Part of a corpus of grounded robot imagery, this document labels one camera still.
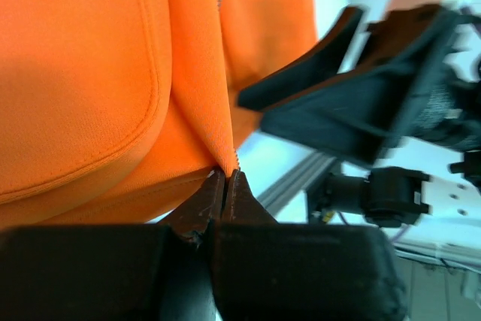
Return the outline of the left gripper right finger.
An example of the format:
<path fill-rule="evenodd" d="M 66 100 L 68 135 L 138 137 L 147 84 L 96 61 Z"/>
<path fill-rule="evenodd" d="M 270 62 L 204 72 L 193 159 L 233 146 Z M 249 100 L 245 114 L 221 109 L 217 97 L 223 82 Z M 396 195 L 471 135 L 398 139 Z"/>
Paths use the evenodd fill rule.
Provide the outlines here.
<path fill-rule="evenodd" d="M 277 221 L 254 197 L 247 176 L 239 170 L 235 170 L 228 179 L 219 222 L 248 226 L 277 224 Z"/>

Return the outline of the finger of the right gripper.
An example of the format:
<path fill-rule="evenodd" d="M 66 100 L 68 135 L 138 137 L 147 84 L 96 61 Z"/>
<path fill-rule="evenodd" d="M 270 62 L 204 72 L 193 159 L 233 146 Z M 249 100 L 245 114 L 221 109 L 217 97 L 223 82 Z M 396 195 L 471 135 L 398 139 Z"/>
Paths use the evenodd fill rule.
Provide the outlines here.
<path fill-rule="evenodd" d="M 364 12 L 359 7 L 345 7 L 327 35 L 313 48 L 258 83 L 241 90 L 237 106 L 263 111 L 336 75 Z"/>

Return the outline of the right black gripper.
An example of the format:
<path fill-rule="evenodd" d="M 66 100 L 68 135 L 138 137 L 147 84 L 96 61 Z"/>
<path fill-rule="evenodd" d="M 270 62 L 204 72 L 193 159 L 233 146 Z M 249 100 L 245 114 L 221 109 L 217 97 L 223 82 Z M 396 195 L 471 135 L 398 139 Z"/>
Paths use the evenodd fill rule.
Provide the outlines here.
<path fill-rule="evenodd" d="M 384 72 L 347 72 L 323 82 L 280 74 L 259 84 L 260 129 L 356 165 L 373 165 L 404 136 L 459 152 L 480 149 L 480 82 L 463 80 L 444 59 L 466 10 L 426 5 L 407 11 L 422 33 Z"/>

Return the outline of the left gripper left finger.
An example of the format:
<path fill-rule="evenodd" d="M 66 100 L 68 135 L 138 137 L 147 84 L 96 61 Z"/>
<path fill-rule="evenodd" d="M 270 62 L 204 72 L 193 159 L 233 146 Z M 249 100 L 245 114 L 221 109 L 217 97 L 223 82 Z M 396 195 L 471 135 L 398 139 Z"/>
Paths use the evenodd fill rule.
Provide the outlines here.
<path fill-rule="evenodd" d="M 221 214 L 224 190 L 224 172 L 212 170 L 193 195 L 157 224 L 168 226 L 185 241 L 201 241 L 210 221 Z"/>

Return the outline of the orange zip jacket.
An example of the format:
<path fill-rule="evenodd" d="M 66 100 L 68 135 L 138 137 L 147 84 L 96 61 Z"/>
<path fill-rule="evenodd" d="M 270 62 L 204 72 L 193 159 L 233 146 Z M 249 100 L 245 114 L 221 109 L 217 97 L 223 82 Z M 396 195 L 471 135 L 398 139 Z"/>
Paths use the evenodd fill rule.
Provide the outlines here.
<path fill-rule="evenodd" d="M 136 223 L 231 174 L 245 87 L 317 42 L 315 0 L 1 0 L 1 226 Z"/>

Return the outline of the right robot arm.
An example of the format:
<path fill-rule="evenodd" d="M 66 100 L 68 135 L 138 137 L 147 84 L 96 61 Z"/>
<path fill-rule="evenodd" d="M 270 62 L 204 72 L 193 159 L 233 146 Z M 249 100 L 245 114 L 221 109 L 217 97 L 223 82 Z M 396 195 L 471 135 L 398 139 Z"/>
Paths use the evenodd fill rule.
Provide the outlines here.
<path fill-rule="evenodd" d="M 334 20 L 334 11 L 340 6 L 356 1 L 368 6 L 367 20 L 380 19 L 382 12 L 393 3 L 392 0 L 315 0 L 318 30 L 326 31 L 328 24 Z M 237 153 L 256 196 L 311 154 L 304 146 L 261 132 L 252 133 Z M 414 138 L 403 138 L 401 147 L 391 150 L 388 158 L 381 159 L 375 166 L 399 166 L 424 171 L 433 177 L 427 193 L 433 214 L 422 222 L 423 228 L 468 227 L 476 222 L 474 218 L 480 214 L 480 196 L 460 175 L 449 173 L 447 165 L 460 158 L 454 151 Z"/>

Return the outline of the aluminium frame rail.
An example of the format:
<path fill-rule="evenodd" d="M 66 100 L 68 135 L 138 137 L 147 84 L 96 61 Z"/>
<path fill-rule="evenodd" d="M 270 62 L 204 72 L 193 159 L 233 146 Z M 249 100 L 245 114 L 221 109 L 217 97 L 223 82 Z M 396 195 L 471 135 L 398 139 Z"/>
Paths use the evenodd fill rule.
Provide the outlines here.
<path fill-rule="evenodd" d="M 257 197 L 272 216 L 276 216 L 301 190 L 337 164 L 334 157 L 312 152 Z"/>

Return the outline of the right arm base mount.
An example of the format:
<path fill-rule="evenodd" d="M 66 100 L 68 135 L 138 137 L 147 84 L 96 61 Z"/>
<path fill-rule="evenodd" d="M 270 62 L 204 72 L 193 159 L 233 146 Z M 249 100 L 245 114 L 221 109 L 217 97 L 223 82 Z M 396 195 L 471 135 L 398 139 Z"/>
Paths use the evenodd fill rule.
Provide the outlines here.
<path fill-rule="evenodd" d="M 352 213 L 381 228 L 414 225 L 430 213 L 422 186 L 431 176 L 400 167 L 375 168 L 367 177 L 329 171 L 306 189 L 307 219 L 321 223 L 329 212 Z"/>

